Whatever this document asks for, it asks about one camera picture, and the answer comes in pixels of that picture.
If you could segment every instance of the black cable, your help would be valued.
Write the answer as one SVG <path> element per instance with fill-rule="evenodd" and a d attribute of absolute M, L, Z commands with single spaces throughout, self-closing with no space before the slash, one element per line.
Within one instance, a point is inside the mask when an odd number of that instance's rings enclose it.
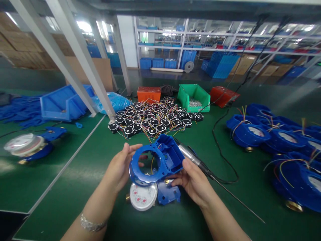
<path fill-rule="evenodd" d="M 238 62 L 237 66 L 236 66 L 236 69 L 235 69 L 235 71 L 234 71 L 234 74 L 233 74 L 230 82 L 228 82 L 228 84 L 227 84 L 224 92 L 223 92 L 223 93 L 221 94 L 221 96 L 218 97 L 214 102 L 212 102 L 212 103 L 208 104 L 207 106 L 204 106 L 202 109 L 200 109 L 200 110 L 198 111 L 198 113 L 200 113 L 202 110 L 204 110 L 204 108 L 206 108 L 206 107 L 208 107 L 208 106 L 210 106 L 210 105 L 213 105 L 213 104 L 214 104 L 215 102 L 217 102 L 220 98 L 222 98 L 222 96 L 225 94 L 225 92 L 227 91 L 227 88 L 229 87 L 229 85 L 230 85 L 230 84 L 233 82 L 233 80 L 234 80 L 234 77 L 235 77 L 235 75 L 236 75 L 236 71 L 237 71 L 237 69 L 238 69 L 238 67 L 239 67 L 239 65 L 240 65 L 240 63 L 241 63 L 243 54 L 244 54 L 244 52 L 245 52 L 245 50 L 246 50 L 246 47 L 247 47 L 248 43 L 250 42 L 253 34 L 254 34 L 254 33 L 259 29 L 259 27 L 264 23 L 264 21 L 265 21 L 265 19 L 266 19 L 267 17 L 268 17 L 268 15 L 266 15 L 266 14 L 260 15 L 260 19 L 257 21 L 257 23 L 255 24 L 255 26 L 252 28 L 252 30 L 251 30 L 251 32 L 250 32 L 251 35 L 250 35 L 250 37 L 248 38 L 248 40 L 246 41 L 246 44 L 245 44 L 245 46 L 244 46 L 244 48 L 243 48 L 243 51 L 241 52 L 241 56 L 240 56 L 240 58 L 239 58 L 240 61 Z"/>
<path fill-rule="evenodd" d="M 62 123 L 62 122 L 55 123 L 55 124 L 52 125 L 51 127 L 54 127 L 54 126 L 56 126 L 56 125 L 58 125 L 58 124 L 60 124 L 60 123 Z M 7 135 L 10 135 L 10 134 L 12 134 L 12 133 L 20 132 L 20 131 L 22 131 L 22 132 L 43 132 L 43 131 L 47 131 L 47 129 L 44 129 L 44 130 L 17 130 L 17 131 L 12 131 L 12 132 L 9 132 L 9 133 L 7 133 L 7 134 L 4 134 L 4 135 L 0 136 L 0 138 L 5 137 L 5 136 L 7 136 Z"/>
<path fill-rule="evenodd" d="M 286 25 L 288 24 L 290 21 L 290 17 L 288 16 L 285 16 L 282 18 L 282 21 L 280 22 L 278 28 L 276 29 L 275 33 L 273 34 L 273 36 L 271 37 L 271 39 L 266 43 L 266 45 L 263 47 L 262 51 L 260 52 L 259 56 L 257 57 L 257 59 L 254 61 L 254 63 L 252 64 L 252 66 L 248 69 L 247 71 L 247 75 L 246 75 L 246 78 L 244 80 L 244 82 L 242 84 L 239 85 L 239 87 L 236 89 L 235 93 L 237 93 L 237 91 L 241 88 L 242 85 L 244 85 L 246 82 L 247 82 L 247 78 L 248 78 L 248 75 L 250 73 L 250 71 L 252 70 L 252 68 L 254 67 L 255 63 L 258 61 L 258 59 L 260 58 L 260 56 L 262 55 L 263 51 L 267 48 L 268 44 L 273 40 L 273 38 L 275 37 L 275 35 L 277 35 L 281 29 Z M 237 171 L 234 169 L 234 167 L 232 166 L 232 164 L 224 157 L 223 153 L 222 153 L 222 149 L 220 147 L 220 144 L 218 143 L 218 140 L 216 138 L 216 135 L 215 135 L 215 127 L 217 126 L 217 124 L 224 118 L 228 115 L 229 111 L 230 111 L 230 108 L 232 107 L 232 104 L 233 102 L 229 103 L 229 106 L 227 108 L 227 112 L 221 116 L 214 124 L 213 126 L 213 129 L 212 129 L 212 134 L 213 134 L 213 137 L 215 139 L 215 142 L 217 144 L 217 147 L 220 151 L 220 156 L 230 165 L 230 167 L 233 169 L 235 175 L 236 175 L 236 180 L 235 181 L 225 181 L 225 180 L 222 180 L 222 179 L 219 179 L 217 178 L 214 174 L 212 174 L 218 181 L 220 181 L 221 183 L 225 183 L 225 184 L 231 184 L 231 183 L 235 183 L 239 180 L 239 176 L 237 174 Z"/>
<path fill-rule="evenodd" d="M 221 116 L 221 117 L 215 122 L 215 124 L 214 124 L 214 126 L 213 126 L 213 129 L 212 129 L 212 134 L 213 134 L 214 140 L 215 140 L 215 142 L 216 142 L 216 144 L 217 144 L 217 147 L 218 147 L 218 149 L 219 149 L 219 151 L 220 151 L 220 156 L 221 156 L 221 157 L 224 159 L 224 161 L 226 161 L 226 163 L 233 169 L 233 171 L 234 171 L 234 173 L 235 173 L 235 176 L 236 176 L 236 179 L 235 179 L 234 181 L 226 181 L 226 180 L 223 180 L 223 179 L 218 178 L 216 175 L 214 175 L 214 173 L 211 173 L 216 180 L 218 180 L 219 182 L 224 183 L 224 184 L 233 184 L 233 183 L 238 182 L 238 180 L 239 180 L 239 176 L 238 176 L 237 171 L 235 170 L 235 168 L 233 167 L 233 165 L 232 165 L 232 164 L 226 159 L 226 157 L 223 155 L 221 146 L 220 146 L 220 144 L 218 143 L 218 140 L 217 140 L 216 135 L 215 135 L 215 132 L 214 132 L 216 125 L 217 125 L 224 117 L 226 117 L 226 116 L 228 115 L 229 111 L 230 111 L 230 107 L 227 109 L 227 112 L 226 112 L 223 116 Z"/>

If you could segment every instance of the right hand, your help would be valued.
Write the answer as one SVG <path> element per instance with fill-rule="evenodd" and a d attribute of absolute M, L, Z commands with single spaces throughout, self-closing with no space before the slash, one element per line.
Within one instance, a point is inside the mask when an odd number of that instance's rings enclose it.
<path fill-rule="evenodd" d="M 207 209 L 215 194 L 205 174 L 190 159 L 183 160 L 183 170 L 168 178 L 175 178 L 172 186 L 182 186 L 191 199 L 200 206 Z"/>

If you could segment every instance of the screwdriver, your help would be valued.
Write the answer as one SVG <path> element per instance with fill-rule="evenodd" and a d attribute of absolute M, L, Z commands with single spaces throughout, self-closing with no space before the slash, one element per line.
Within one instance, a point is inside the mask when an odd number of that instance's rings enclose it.
<path fill-rule="evenodd" d="M 236 200 L 238 200 L 247 210 L 249 210 L 251 213 L 253 213 L 258 219 L 260 219 L 263 223 L 264 220 L 260 218 L 255 212 L 253 212 L 248 206 L 246 206 L 240 199 L 238 199 L 233 193 L 231 193 L 226 187 L 224 187 L 218 180 L 215 179 L 213 172 L 205 165 L 204 162 L 202 162 L 196 155 L 196 153 L 193 151 L 193 149 L 186 147 L 183 143 L 181 143 L 178 139 L 173 137 L 176 144 L 178 145 L 178 148 L 180 149 L 181 153 L 185 156 L 185 158 L 190 159 L 196 166 L 198 166 L 201 171 L 211 178 L 212 180 L 216 181 L 222 188 L 224 188 L 229 194 L 232 195 Z"/>

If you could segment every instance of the metal shelving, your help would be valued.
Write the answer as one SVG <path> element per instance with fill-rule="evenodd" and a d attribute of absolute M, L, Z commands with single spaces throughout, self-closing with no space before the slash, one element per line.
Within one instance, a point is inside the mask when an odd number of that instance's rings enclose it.
<path fill-rule="evenodd" d="M 147 45 L 139 45 L 139 39 L 136 39 L 136 44 L 137 44 L 137 56 L 140 59 L 140 49 L 141 48 L 148 48 L 148 49 L 173 49 L 173 50 L 180 50 L 181 53 L 179 54 L 179 59 L 178 59 L 178 67 L 180 66 L 180 62 L 181 62 L 181 56 L 182 56 L 182 51 L 183 50 L 193 50 L 193 51 L 220 51 L 220 52 L 236 52 L 236 53 L 241 53 L 243 52 L 243 50 L 236 50 L 236 49 L 231 49 L 232 45 L 234 44 L 234 41 L 236 40 L 236 38 L 238 37 L 250 37 L 251 34 L 249 33 L 239 33 L 243 22 L 240 22 L 237 30 L 235 31 L 235 33 L 216 33 L 216 32 L 190 32 L 187 31 L 187 26 L 188 26 L 188 21 L 189 19 L 186 19 L 185 22 L 185 31 L 169 31 L 169 30 L 152 30 L 152 29 L 137 29 L 137 21 L 136 21 L 136 17 L 134 17 L 134 24 L 135 24 L 135 32 L 137 33 L 138 38 L 139 33 L 140 32 L 148 32 L 148 33 L 171 33 L 171 34 L 181 34 L 182 36 L 180 36 L 181 41 L 180 42 L 172 42 L 173 44 L 181 44 L 181 47 L 166 47 L 166 46 L 147 46 Z M 269 61 L 272 60 L 274 58 L 275 55 L 294 55 L 294 56 L 320 56 L 320 53 L 294 53 L 294 52 L 281 52 L 281 48 L 284 46 L 284 44 L 286 44 L 286 42 L 290 39 L 311 39 L 311 40 L 319 40 L 319 43 L 321 41 L 321 36 L 307 36 L 307 35 L 293 35 L 296 31 L 296 29 L 298 28 L 299 25 L 297 25 L 291 32 L 289 35 L 276 35 L 274 36 L 275 39 L 280 38 L 280 43 L 276 49 L 276 51 L 264 51 L 263 54 L 271 54 Z M 205 48 L 188 48 L 188 47 L 184 47 L 184 43 L 185 43 L 185 38 L 186 35 L 209 35 L 209 36 L 226 36 L 226 37 L 232 37 L 232 41 L 230 42 L 230 44 L 228 45 L 227 49 L 216 49 L 216 48 L 209 48 L 209 47 L 205 47 Z M 272 38 L 273 35 L 272 34 L 254 34 L 252 36 L 252 38 Z M 261 53 L 260 50 L 245 50 L 245 53 L 249 53 L 249 54 L 259 54 Z"/>

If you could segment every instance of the plastic bag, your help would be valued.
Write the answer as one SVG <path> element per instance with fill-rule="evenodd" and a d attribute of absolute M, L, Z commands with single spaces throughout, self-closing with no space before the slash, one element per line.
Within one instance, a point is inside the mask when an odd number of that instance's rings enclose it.
<path fill-rule="evenodd" d="M 114 111 L 117 113 L 118 111 L 124 110 L 126 106 L 129 106 L 131 102 L 126 99 L 125 97 L 115 93 L 115 92 L 107 92 L 107 95 L 110 99 L 110 102 L 114 108 Z M 101 104 L 98 96 L 91 97 L 95 104 L 95 109 L 99 111 L 102 114 L 106 114 L 105 109 L 103 108 L 103 105 Z"/>

